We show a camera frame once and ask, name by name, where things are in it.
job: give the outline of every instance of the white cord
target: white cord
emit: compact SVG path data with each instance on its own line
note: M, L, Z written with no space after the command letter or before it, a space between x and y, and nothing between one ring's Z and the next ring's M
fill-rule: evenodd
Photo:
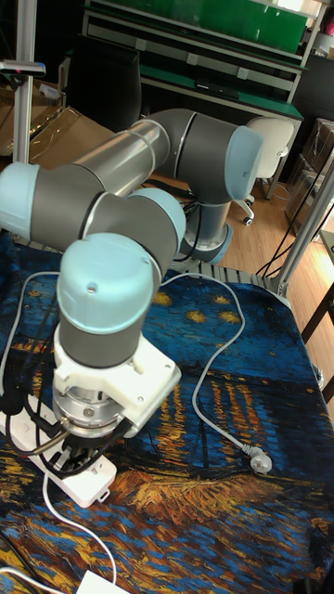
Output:
M60 513L58 513L55 510L55 508L53 507L53 505L49 499L48 493L47 493L48 479L49 479L49 474L48 474L48 472L46 472L44 480L43 480L43 497L44 497L45 505L47 506L48 510L51 511L51 513L61 522L64 522L64 523L68 524L69 526L72 526L73 528L78 528L79 530L83 530L83 532L86 532L99 544L100 547L102 547L102 549L104 549L106 551L106 553L111 561L111 565L112 565L112 572L113 572L112 584L116 584L116 577L117 577L116 563L115 563L115 560L114 560L111 552L109 551L107 545L103 542L103 540L101 540L101 538L99 538L94 532L92 532L92 530L89 530L89 528L86 528L85 526L82 526L81 524L79 524L77 522L73 522L72 520L65 518L64 516L62 516Z
M11 343L13 342L14 336L15 336L15 332L18 329L18 325L19 325L19 319L21 316L21 311L22 311L22 306L23 306L23 299L24 299L24 292L27 288L28 283L33 279L33 278L37 278L37 277L48 277L51 275L58 275L59 272L49 272L49 271L43 271L43 272L34 272L33 275L30 275L29 277L27 277L24 281L21 293L20 293L20 297L19 297L19 304L18 304L18 309L17 309L17 314L14 320L14 324L12 326L12 329L10 331L10 334L8 336L8 340L6 342L6 347L5 347L5 351L3 354L3 357L1 359L1 364L0 364L0 396L4 395L4 375L5 375L5 368L6 368L6 361L8 358L8 353L10 351L10 347L11 347Z
M282 187L282 189L285 189L285 191L287 192L287 194L289 194L289 190L285 186L283 186L282 184L276 184L276 187L277 186L278 187ZM289 197L288 198L283 198L283 196L278 196L278 194L274 194L273 193L273 196L275 196L276 198L279 198L280 200L284 200L284 201L289 200Z
M223 344L223 346L221 346L209 359L208 363L206 364L204 370L201 373L201 376L199 378L199 381L196 385L196 388L193 392L192 395L192 406L194 407L194 410L196 412L196 414L198 415L198 417L203 420L207 425L209 425L209 427L211 427L212 429L214 429L215 431L217 431L219 434L221 434L225 439L228 439L230 442L232 442L235 446L239 447L245 454L247 454L248 456L250 456L251 460L250 460L250 465L251 467L256 471L256 472L260 472L260 473L267 473L271 470L272 468L272 462L271 459L265 455L265 453L261 450L260 447L256 447L253 445L248 445L248 444L243 444L242 442L240 442L238 439L236 439L235 437L233 437L233 435L231 435L230 433L224 431L224 429L221 429L220 427L218 427L217 425L215 425L214 423L212 423L209 419L207 419L207 417L205 417L205 415L203 415L203 413L200 412L199 407L197 405L197 397L199 394L199 389L202 385L202 383L204 382L204 379L214 361L214 359L220 355L226 348L228 348L234 341L237 340L237 338L241 335L241 333L243 332L245 326L246 326L246 320L245 317L243 315L238 297L236 296L236 294L234 293L234 291L228 287L228 285L226 285L222 280L218 280L218 278L213 278L213 277L208 277L207 275L202 275L200 272L185 272L181 275L177 275L176 277L172 277L169 278L168 280L166 280L164 283L161 284L162 287L165 287L166 285L169 285L171 282L174 282L175 280L181 278L181 277L194 277L194 278L206 278L207 280L211 280L213 282L216 282L218 285L222 285L223 287L225 287L225 289L228 290L228 292L232 295L235 304L237 306L237 310L238 310L238 314L240 315L240 319L241 319L241 326L238 329L238 332L233 336L233 338L231 338L229 341L227 341L225 344Z
M28 584L32 584L32 586L36 586L45 592L51 592L51 594L64 594L64 592L60 592L60 590L55 590L54 588L50 588L49 586L45 586L44 584L40 584L36 582L36 580L32 579L29 575L23 574L19 571L19 569L15 569L14 567L1 567L0 574L10 574L16 575L21 579L25 580Z

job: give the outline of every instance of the black chair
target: black chair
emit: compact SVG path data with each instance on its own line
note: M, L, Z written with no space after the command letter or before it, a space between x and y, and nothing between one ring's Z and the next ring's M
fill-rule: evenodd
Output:
M140 116L139 53L78 35L71 58L67 105L120 132Z

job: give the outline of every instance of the electrical plug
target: electrical plug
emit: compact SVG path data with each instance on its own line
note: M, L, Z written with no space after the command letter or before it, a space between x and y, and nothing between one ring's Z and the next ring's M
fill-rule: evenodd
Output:
M273 462L260 447L252 447L250 450L250 465L257 474L267 474L273 468Z

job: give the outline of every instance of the desk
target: desk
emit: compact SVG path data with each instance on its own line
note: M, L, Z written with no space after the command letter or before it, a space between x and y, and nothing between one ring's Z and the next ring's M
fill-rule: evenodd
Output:
M0 351L15 315L18 275L58 265L56 254L14 248L0 236ZM119 568L117 583L130 594L289 594L292 582L320 578L331 561L334 434L301 335L274 295L252 285L233 288L246 328L214 362L199 407L267 451L272 472L255 476L248 459L192 409L204 363L235 334L239 319L223 288L182 278L157 295L144 334L177 362L183 378L146 428L110 452L119 469L111 496L81 510L50 487L59 512L92 526L108 543ZM22 365L53 289L51 278L38 278L28 289L12 367ZM40 381L34 385L38 391ZM3 438L0 468L6 476L2 529L41 576L69 594L87 564L110 579L104 554L49 515L41 473ZM17 564L1 550L0 560ZM18 592L9 579L1 589Z

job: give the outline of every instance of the cable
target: cable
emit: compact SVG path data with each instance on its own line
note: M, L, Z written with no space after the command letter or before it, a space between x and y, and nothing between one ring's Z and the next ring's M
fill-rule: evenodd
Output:
M311 186L310 186L310 187L308 188L308 190L306 191L306 193L305 193L305 195L304 195L304 197L303 197L303 199L302 199L302 202L301 202L301 204L299 205L298 209L296 210L295 214L293 215L293 217L292 217L292 219L291 219L291 221L290 221L290 223L289 223L289 227L288 227L288 229L287 229L287 231L286 231L286 233L285 233L285 235L284 235L284 238L281 240L281 242L279 243L279 245L278 245L278 247L277 247L277 249L276 249L276 252L274 253L274 256L272 257L272 259L271 259L269 262L267 262L267 263L266 263L264 266L262 266L261 268L259 268L259 270L258 270L258 271L255 273L256 275L259 275L259 274L260 274L260 272L262 272L262 271L263 271L263 269L265 268L265 270L264 270L264 272L263 272L263 276L265 276L265 275L266 275L266 273L268 272L268 270L269 270L270 266L272 265L272 263L273 263L273 262L274 262L274 260L276 259L276 257L279 257L279 256L277 256L277 254L278 254L279 250L281 249L281 247L282 247L282 245L283 245L284 241L286 240L287 236L289 235L289 232L290 232L290 230L292 229L292 226L293 226L293 224L294 224L295 220L297 219L297 216L299 215L299 213L300 213L300 211L301 211L301 209L302 209L303 205L305 204L305 202L307 201L307 199L308 199L309 195L311 194L311 192L312 192L313 188L315 187L315 184L316 184L317 180L319 179L320 175L321 175L321 172L319 172L319 173L316 175L316 177L315 177L314 181L312 182Z
M283 186L283 184L276 184L276 187L281 187L282 189L284 189L287 192L287 194L289 194L289 190L285 186ZM289 200L289 197L283 198L283 196L278 196L278 194L274 194L274 193L272 194L272 196L275 196L276 198L279 198L280 200Z
M322 229L322 227L324 226L324 224L325 224L325 222L327 221L328 217L330 216L330 214L331 214L331 212L332 212L333 208L334 208L334 204L332 204L332 206L330 207L330 209L329 209L328 213L327 213L327 214L324 216L323 220L322 220L322 221L321 221L321 223L318 225L318 227L317 227L316 231L315 231L315 232L314 232L314 234L312 235L312 239L311 239L311 241L313 241L313 240L316 238L317 234L318 234L318 233L319 233L319 231ZM294 244L294 241L291 243L291 245L289 245L289 246L287 247L287 249L286 249L286 250L284 250L284 251L283 251L282 253L280 253L280 254L279 254L279 255L278 255L276 258L274 258L274 260L277 260L277 258L280 258L280 257L281 257L281 256L283 256L283 255L284 255L286 252L288 252L288 251L289 251L289 250L292 248L293 244ZM266 274L266 276L267 276L267 277L271 277L271 276L273 276L273 275L274 275L276 272L279 272L279 271L280 271L281 267L282 267L282 266L280 266L279 268L276 268L275 270L273 270L273 272L269 272L269 273L267 273L267 274Z
M102 547L102 549L104 549L104 551L107 553L110 561L111 561L111 566L112 566L112 572L113 572L113 576L112 576L112 584L116 584L116 577L117 577L117 568L116 568L116 563L115 560L111 554L111 552L109 551L107 545L103 542L103 540L101 540L101 538L99 538L92 530L89 530L89 528L86 528L85 526L82 526L81 524L77 523L77 522L73 522L72 520L69 520L68 518L65 518L64 516L62 516L60 513L58 513L55 508L53 507L48 493L47 493L47 485L48 485L48 479L49 479L49 475L48 472L45 473L45 477L43 480L43 497L44 497L44 501L45 501L45 505L48 508L49 511L51 511L51 513L61 522L64 522L66 524L68 524L69 526L72 526L73 528L78 528L79 530L82 530L83 532L86 532L89 536L91 536L98 544L100 547Z
M7 567L7 564L0 562L0 567ZM40 594L41 590L37 591L36 588L31 586L30 584L27 584L23 579L21 579L17 575L13 579L15 579L15 581L17 581L23 587L24 591L27 590L28 592L30 592L30 594Z
M20 449L13 442L13 439L11 437L11 432L10 432L10 419L11 419L10 415L6 415L6 439L10 443L13 450L15 452L17 452L17 454L19 454L20 456L23 456L25 458L27 458L29 456L39 456L40 454L43 454L44 452L46 452L46 450L50 449L50 447L56 446L59 442L61 442L68 435L70 435L70 433L68 431L64 430L64 431L58 433L58 435L55 435L55 437L52 437L52 439L49 439L44 444L39 445L35 449L23 450L23 449Z
M11 540L6 536L6 534L0 530L0 539L8 546L9 549L13 551L19 561L22 563L23 567L31 574L31 576L39 580L40 576L35 571L34 567L23 557L22 553L16 548L15 545L11 542Z
M147 179L145 184L150 184L151 186L158 187L159 189L163 189L165 192L169 192L170 194L174 194L178 198L185 199L185 200L196 200L195 195L191 191L191 189L181 189L177 186L172 186L171 184L166 184L166 182L160 181L160 179Z
M190 250L190 252L189 252L189 254L187 256L185 256L184 258L178 258L178 259L177 258L174 258L173 259L173 262L185 262L186 260L188 260L189 258L191 258L192 254L196 250L196 247L197 247L197 244L198 244L198 241L199 241L199 233L200 233L201 220L202 220L202 212L201 212L201 206L200 206L200 204L199 204L198 208L199 208L199 226L198 226L198 229L197 229L197 232L196 232L196 237L195 237L194 244L193 244L193 246L192 246L192 248L191 248L191 250Z
M20 579L26 581L28 584L32 584L33 586L36 586L37 588L40 588L41 590L44 590L45 592L51 592L51 594L64 594L64 592L60 592L60 590L54 590L53 588L50 588L49 586L45 586L44 584L37 582L35 579L32 579L32 577L29 577L28 575L23 574L22 572L20 572L18 569L15 569L14 567L1 567L0 574L15 575L16 577L19 577Z
M131 429L132 423L128 419L123 419L119 425L113 430L110 439L104 444L100 449L92 456L89 460L87 460L80 468L75 469L74 471L58 471L56 470L52 464L45 458L43 454L40 454L41 461L44 463L45 468L57 476L59 479L67 479L72 476L77 476L81 472L87 471L98 459L103 456L103 454L112 446L118 439L121 439L125 436L125 434ZM37 432L37 445L39 445L39 427L36 425L36 432Z
M11 343L13 342L15 333L18 329L18 325L19 325L19 319L21 316L21 311L22 311L22 305L23 305L23 299L24 299L24 292L26 290L26 287L28 285L28 283L33 279L33 278L38 278L38 277L42 277L42 276L52 276L52 275L58 275L59 272L49 272L49 271L43 271L43 272L35 272L32 275L30 275L28 278L25 279L24 283L23 283L23 287L21 289L21 293L20 293L20 297L19 297L19 304L18 304L18 309L17 309L17 314L15 316L15 320L12 326L12 329L9 333L8 336L8 340L6 342L6 347L5 347L5 351L4 354L2 356L1 359L1 364L0 364L0 396L4 395L4 375L5 375L5 368L6 368L6 361L8 358L8 353L11 347Z
M204 382L204 379L214 361L214 359L220 355L226 348L228 348L233 342L235 342L237 340L237 338L242 334L245 326L246 326L246 320L245 317L243 315L238 297L236 296L236 294L234 293L234 291L228 287L228 285L226 285L222 280L218 280L218 278L212 278L212 277L208 277L207 275L202 275L201 273L197 273L197 272L185 272L181 275L177 275L175 277L169 278L168 280L166 280L165 282L163 282L161 284L162 287L165 287L166 285L169 285L171 282L174 282L175 280L181 278L181 277L194 277L194 278L206 278L207 280L211 280L213 282L216 282L218 285L222 285L223 287L225 287L225 289L228 290L228 292L232 295L234 302L236 304L237 310L238 310L238 314L240 315L240 319L241 319L241 326L238 330L238 332L234 335L233 338L231 338L229 341L227 341L225 344L223 344L223 346L221 346L209 359L209 361L207 362L204 370L202 371L199 381L195 387L195 390L193 392L192 395L192 406L194 407L194 410L196 412L196 414L198 415L198 417L205 422L207 425L209 425L209 427L211 427L212 429L214 429L215 431L217 431L219 434L221 434L225 439L228 439L230 442L232 442L235 446L237 446L238 448L240 448L245 454L247 454L248 456L250 456L251 460L250 460L250 465L251 467L256 471L256 472L260 472L263 474L266 474L267 472L269 472L272 468L272 461L271 459L265 455L265 453L261 450L260 447L254 447L252 445L247 445L247 444L243 444L242 442L240 442L238 439L236 439L235 437L233 437L233 435L231 435L230 433L224 431L224 429L221 429L220 427L218 427L217 425L215 425L214 423L212 423L209 419L207 419L207 417L205 417L205 415L203 415L200 410L199 407L197 405L197 396L199 393L199 389L202 385L202 383Z
M29 366L29 364L30 364L30 362L32 360L32 356L34 354L34 350L35 350L38 342L41 339L41 335L42 335L42 332L43 332L43 330L45 328L45 324L46 324L47 320L49 319L49 316L50 316L50 314L51 314L51 312L53 310L53 307L54 307L54 304L55 304L56 300L57 300L57 292L55 291L54 292L54 295L52 297L51 303L50 303L50 305L48 306L48 308L47 308L47 310L45 312L45 316L44 316L44 318L42 320L42 323L40 324L40 327L39 327L38 332L37 332L37 336L33 339L32 346L31 346L31 348L29 350L29 353L27 354L27 356L25 358L24 363L23 363L23 367L22 367L22 370L21 370L21 377L22 377L24 371ZM43 348L40 351L40 353L43 352L44 348L45 348L45 344L43 345Z

